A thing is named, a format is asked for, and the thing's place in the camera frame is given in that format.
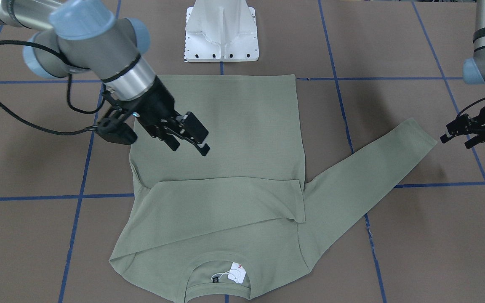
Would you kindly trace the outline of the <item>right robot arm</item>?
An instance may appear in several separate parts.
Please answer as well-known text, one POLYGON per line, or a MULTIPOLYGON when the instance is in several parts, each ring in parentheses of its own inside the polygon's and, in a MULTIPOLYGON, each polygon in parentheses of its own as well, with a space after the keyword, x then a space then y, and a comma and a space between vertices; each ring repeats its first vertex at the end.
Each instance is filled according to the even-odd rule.
POLYGON ((150 40, 141 21, 117 19, 100 0, 0 0, 0 25, 36 31, 28 41, 0 41, 23 46, 24 62, 34 74, 66 78, 69 97, 72 76, 92 71, 102 82, 102 102, 110 103, 95 125, 57 132, 26 121, 0 101, 18 121, 58 136, 93 132, 108 142, 131 145, 137 135, 126 120, 134 116, 151 137, 173 151, 185 140, 201 155, 209 152, 207 129, 193 113, 177 113, 173 96, 143 58, 150 40))

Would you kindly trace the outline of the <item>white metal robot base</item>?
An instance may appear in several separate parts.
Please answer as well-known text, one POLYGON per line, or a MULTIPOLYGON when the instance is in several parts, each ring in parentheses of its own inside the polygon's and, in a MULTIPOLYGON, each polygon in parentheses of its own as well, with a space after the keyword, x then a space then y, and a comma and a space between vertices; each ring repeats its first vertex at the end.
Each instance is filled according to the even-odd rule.
POLYGON ((259 57, 256 11, 246 0, 197 0, 186 9, 187 63, 240 63, 259 57))

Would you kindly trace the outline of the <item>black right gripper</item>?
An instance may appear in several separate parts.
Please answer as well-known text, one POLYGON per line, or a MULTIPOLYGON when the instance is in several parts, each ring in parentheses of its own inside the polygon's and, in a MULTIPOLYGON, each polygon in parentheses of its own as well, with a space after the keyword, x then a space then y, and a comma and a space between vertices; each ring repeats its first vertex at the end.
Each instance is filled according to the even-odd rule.
POLYGON ((206 140, 208 130, 192 112, 180 115, 175 110, 175 100, 159 77, 155 77, 152 86, 139 98, 140 104, 136 113, 137 121, 154 138, 162 141, 172 150, 177 151, 179 140, 172 134, 165 134, 161 120, 174 120, 178 116, 178 134, 190 142, 205 157, 210 151, 206 140))

